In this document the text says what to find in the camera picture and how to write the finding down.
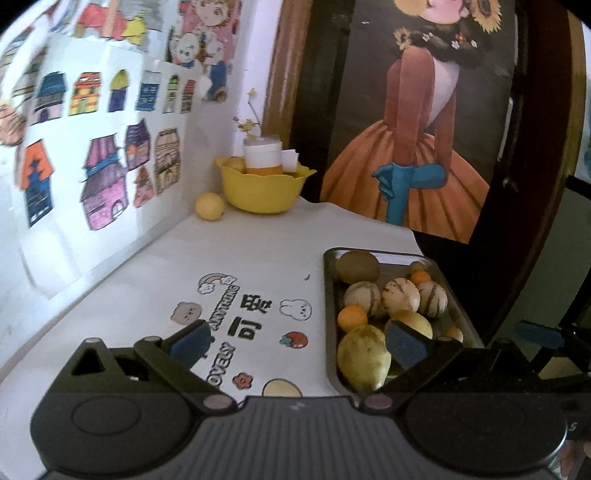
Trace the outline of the striped white melon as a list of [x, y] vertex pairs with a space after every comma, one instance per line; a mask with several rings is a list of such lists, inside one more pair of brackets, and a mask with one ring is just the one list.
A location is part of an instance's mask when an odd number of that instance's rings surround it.
[[382, 290], [382, 300], [389, 315], [402, 311], [417, 312], [421, 295], [417, 286], [407, 278], [395, 278], [386, 283]]
[[375, 316], [382, 303], [380, 288], [374, 282], [360, 281], [353, 283], [346, 290], [344, 305], [361, 308], [369, 316]]

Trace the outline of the small orange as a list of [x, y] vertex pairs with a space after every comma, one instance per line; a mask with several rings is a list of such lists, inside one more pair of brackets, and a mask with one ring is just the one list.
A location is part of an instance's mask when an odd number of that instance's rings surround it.
[[349, 332], [356, 327], [367, 325], [367, 323], [367, 313], [356, 305], [343, 307], [337, 316], [337, 324], [344, 332]]
[[424, 282], [429, 282], [432, 280], [431, 275], [425, 270], [418, 270], [413, 272], [410, 275], [410, 280], [416, 285], [420, 285]]

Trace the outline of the yellow lemon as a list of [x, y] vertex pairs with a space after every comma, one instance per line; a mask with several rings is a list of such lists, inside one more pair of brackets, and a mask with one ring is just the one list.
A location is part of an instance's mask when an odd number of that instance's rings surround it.
[[197, 216], [205, 221], [219, 220], [225, 209], [224, 200], [217, 194], [206, 192], [198, 196], [194, 203]]

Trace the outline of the striped tan melon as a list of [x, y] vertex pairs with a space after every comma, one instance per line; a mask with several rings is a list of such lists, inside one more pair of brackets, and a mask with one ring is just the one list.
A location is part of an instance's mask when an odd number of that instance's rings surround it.
[[419, 312], [427, 317], [439, 318], [448, 309], [447, 291], [439, 283], [430, 280], [418, 285], [420, 293]]

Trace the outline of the metal tray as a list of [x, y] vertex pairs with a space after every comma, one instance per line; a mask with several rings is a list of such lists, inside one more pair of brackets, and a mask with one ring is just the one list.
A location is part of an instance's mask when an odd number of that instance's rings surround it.
[[396, 347], [403, 323], [422, 340], [483, 343], [431, 260], [405, 253], [332, 248], [324, 254], [327, 373], [342, 394], [375, 391], [427, 354]]

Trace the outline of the small brown fruit in tray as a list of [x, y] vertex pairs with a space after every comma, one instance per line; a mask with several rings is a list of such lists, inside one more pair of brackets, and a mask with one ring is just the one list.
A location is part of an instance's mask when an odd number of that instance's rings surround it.
[[425, 271], [425, 265], [420, 261], [414, 261], [409, 265], [409, 273], [414, 274], [420, 271]]

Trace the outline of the cartoon children poster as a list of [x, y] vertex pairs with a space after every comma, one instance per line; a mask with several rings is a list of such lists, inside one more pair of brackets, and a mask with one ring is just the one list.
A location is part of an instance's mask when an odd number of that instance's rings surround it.
[[171, 26], [165, 60], [181, 67], [199, 68], [211, 83], [202, 99], [228, 99], [228, 75], [238, 42], [242, 1], [192, 0], [178, 2], [178, 19]]

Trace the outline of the house drawings poster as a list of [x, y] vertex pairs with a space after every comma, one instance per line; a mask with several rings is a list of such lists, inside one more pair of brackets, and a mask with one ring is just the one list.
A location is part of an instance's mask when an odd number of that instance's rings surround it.
[[187, 214], [185, 134], [204, 77], [60, 35], [36, 93], [51, 86], [61, 112], [29, 118], [14, 194], [24, 262], [48, 296]]

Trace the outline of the green pear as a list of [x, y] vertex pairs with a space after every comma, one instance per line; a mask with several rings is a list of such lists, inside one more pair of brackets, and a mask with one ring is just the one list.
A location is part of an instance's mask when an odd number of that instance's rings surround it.
[[355, 327], [339, 342], [339, 371], [356, 392], [370, 393], [380, 389], [387, 380], [391, 361], [386, 336], [375, 326]]

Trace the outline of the yellow plastic bowl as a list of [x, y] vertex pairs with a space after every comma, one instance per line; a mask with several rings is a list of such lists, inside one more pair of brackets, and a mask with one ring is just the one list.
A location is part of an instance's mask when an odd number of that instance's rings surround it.
[[280, 214], [297, 203], [305, 181], [317, 171], [297, 164], [289, 174], [256, 175], [240, 172], [230, 163], [238, 157], [215, 157], [213, 165], [221, 173], [225, 199], [239, 210], [256, 214]]

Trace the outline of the white jar with flowers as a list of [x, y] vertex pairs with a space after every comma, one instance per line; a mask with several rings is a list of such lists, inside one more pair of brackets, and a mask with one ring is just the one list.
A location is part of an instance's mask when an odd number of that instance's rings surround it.
[[245, 134], [242, 142], [245, 173], [259, 176], [280, 175], [283, 174], [283, 160], [281, 159], [283, 144], [281, 144], [279, 137], [263, 136], [262, 122], [253, 106], [256, 96], [255, 88], [250, 88], [246, 93], [246, 103], [252, 117], [246, 119], [240, 119], [238, 116], [233, 117], [238, 131]]

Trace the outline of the striped white melon in tray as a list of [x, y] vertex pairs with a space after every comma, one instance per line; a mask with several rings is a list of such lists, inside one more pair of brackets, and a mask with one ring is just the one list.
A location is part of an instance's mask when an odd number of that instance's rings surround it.
[[360, 281], [353, 283], [346, 290], [344, 305], [361, 308], [369, 316], [375, 316], [382, 303], [380, 288], [374, 282]]

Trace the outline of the orange dress lady painting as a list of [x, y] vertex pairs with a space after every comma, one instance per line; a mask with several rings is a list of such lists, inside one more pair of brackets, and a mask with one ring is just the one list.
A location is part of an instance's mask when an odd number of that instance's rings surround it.
[[506, 135], [511, 1], [360, 1], [320, 198], [462, 243]]

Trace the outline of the small orange in tray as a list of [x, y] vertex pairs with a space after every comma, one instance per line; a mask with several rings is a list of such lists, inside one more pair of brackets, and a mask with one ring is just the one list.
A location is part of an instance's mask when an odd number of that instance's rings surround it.
[[424, 282], [429, 282], [432, 280], [431, 275], [425, 270], [418, 270], [413, 272], [410, 275], [410, 280], [416, 285], [420, 285]]

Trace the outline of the brown kiwi fruit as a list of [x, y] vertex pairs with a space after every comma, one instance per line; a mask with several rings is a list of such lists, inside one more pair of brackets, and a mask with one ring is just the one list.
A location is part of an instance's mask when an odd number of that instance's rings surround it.
[[352, 250], [342, 254], [335, 262], [339, 279], [347, 284], [362, 281], [375, 282], [380, 277], [380, 263], [368, 251]]

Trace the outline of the white small box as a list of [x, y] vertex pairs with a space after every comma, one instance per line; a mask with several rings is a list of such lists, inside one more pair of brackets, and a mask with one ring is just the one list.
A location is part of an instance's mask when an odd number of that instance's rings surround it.
[[281, 151], [281, 168], [283, 173], [293, 174], [297, 172], [298, 153], [294, 149]]

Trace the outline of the green round fruit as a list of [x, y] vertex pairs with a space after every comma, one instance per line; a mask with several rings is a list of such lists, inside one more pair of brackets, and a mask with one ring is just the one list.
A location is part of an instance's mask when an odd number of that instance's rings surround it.
[[399, 311], [391, 317], [392, 321], [400, 321], [428, 339], [434, 338], [434, 331], [430, 321], [415, 311]]

